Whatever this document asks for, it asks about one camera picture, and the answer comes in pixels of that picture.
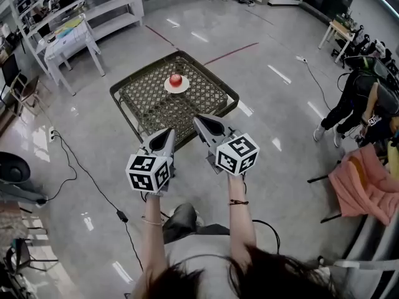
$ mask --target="polished floor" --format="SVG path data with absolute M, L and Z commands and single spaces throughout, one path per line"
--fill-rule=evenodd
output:
M 139 142 L 114 104 L 109 88 L 143 66 L 179 48 L 205 64 L 240 96 L 242 103 L 226 118 L 248 132 L 261 148 L 256 167 L 247 175 L 253 218 L 273 225 L 281 252 L 301 260 L 318 255 L 339 258 L 348 246 L 359 218 L 320 220 L 337 209 L 328 181 L 307 179 L 328 173 L 352 139 L 336 149 L 332 132 L 315 143 L 312 132 L 326 116 L 319 87 L 333 107 L 340 96 L 337 78 L 344 72 L 330 56 L 332 43 L 317 48 L 326 25 L 297 7 L 246 7 L 234 1 L 202 0 L 147 14 L 144 25 L 122 30 L 99 42 L 106 76 L 101 77 L 85 51 L 65 70 L 71 97 L 52 82 L 47 114 L 101 190 L 129 218 L 128 228 L 140 253 L 143 202 L 130 190 L 125 175 L 128 157 Z M 32 180 L 53 196 L 73 175 L 59 139 L 49 143 L 50 122 L 26 113 L 0 138 L 0 150 L 25 158 Z M 206 147 L 198 138 L 175 155 L 177 176 L 161 201 L 165 212 L 191 202 L 207 224 L 228 225 L 226 175 L 215 175 L 205 161 Z M 78 170 L 56 199 L 36 210 L 48 228 L 33 251 L 60 260 L 47 273 L 26 271 L 38 298 L 123 298 L 140 276 L 132 246 L 114 208 Z M 273 233 L 256 227 L 260 247 L 276 249 Z

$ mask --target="woven tabletop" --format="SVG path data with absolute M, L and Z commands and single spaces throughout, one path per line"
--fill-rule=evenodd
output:
M 126 104 L 147 135 L 173 128 L 176 131 L 175 146 L 179 147 L 195 132 L 193 117 L 196 114 L 217 114 L 228 103 L 228 94 L 220 87 L 222 81 L 185 55 L 182 51 L 175 52 L 111 88 L 120 95 L 119 106 Z M 189 80 L 187 91 L 173 94 L 165 90 L 164 82 L 172 74 L 184 75 Z

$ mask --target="white cube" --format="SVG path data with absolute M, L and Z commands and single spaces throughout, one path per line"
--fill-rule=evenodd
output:
M 132 154 L 126 175 L 134 191 L 157 193 L 170 178 L 168 158 Z
M 245 133 L 216 148 L 216 165 L 237 176 L 255 165 L 258 154 L 258 145 Z

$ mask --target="shelving unit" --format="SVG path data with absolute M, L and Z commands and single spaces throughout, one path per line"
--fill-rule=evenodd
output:
M 73 3 L 69 4 L 68 6 L 56 10 L 50 14 L 48 14 L 43 20 L 41 20 L 40 23 L 37 23 L 34 26 L 31 26 L 30 31 L 26 34 L 24 32 L 24 24 L 22 23 L 22 19 L 24 16 L 26 16 L 32 9 L 34 9 L 36 6 L 42 5 L 44 0 L 38 0 L 31 6 L 29 6 L 28 9 L 26 9 L 22 13 L 18 13 L 17 11 L 17 0 L 9 0 L 10 2 L 10 8 L 12 11 L 12 16 L 24 38 L 24 43 L 28 46 L 29 50 L 32 52 L 33 56 L 43 69 L 43 71 L 46 73 L 48 77 L 50 77 L 50 73 L 47 70 L 44 62 L 41 60 L 39 57 L 39 54 L 44 51 L 48 45 L 47 39 L 39 39 L 39 43 L 37 45 L 33 46 L 32 40 L 35 34 L 38 34 L 38 31 L 44 27 L 46 24 L 51 24 L 53 21 L 55 21 L 57 18 L 60 18 L 65 12 L 68 10 L 78 6 L 79 4 L 82 4 L 86 0 L 76 0 Z M 84 11 L 86 20 L 92 20 L 95 19 L 96 17 L 99 17 L 109 11 L 121 8 L 121 7 L 127 7 L 127 12 L 123 13 L 121 15 L 115 16 L 106 22 L 102 23 L 101 25 L 94 27 L 93 32 L 94 32 L 94 38 L 95 40 L 101 39 L 108 34 L 115 32 L 125 26 L 128 26 L 129 24 L 132 24 L 134 22 L 139 22 L 140 25 L 142 24 L 142 17 L 144 15 L 143 12 L 143 3 L 142 0 L 109 0 L 106 1 L 98 6 L 92 7 L 86 11 Z M 72 55 L 74 55 L 76 52 L 78 52 L 80 49 L 82 49 L 83 46 L 77 46 L 74 50 L 69 50 L 68 54 L 65 54 L 65 56 L 68 58 Z

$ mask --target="white sneaker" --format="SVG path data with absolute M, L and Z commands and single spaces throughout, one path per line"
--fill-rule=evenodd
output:
M 317 128 L 313 132 L 313 139 L 316 142 L 320 141 L 324 135 L 324 132 L 325 128 L 321 124 L 317 125 Z
M 342 137 L 344 134 L 337 132 L 337 127 L 334 127 L 334 145 L 335 147 L 340 147 L 342 143 Z

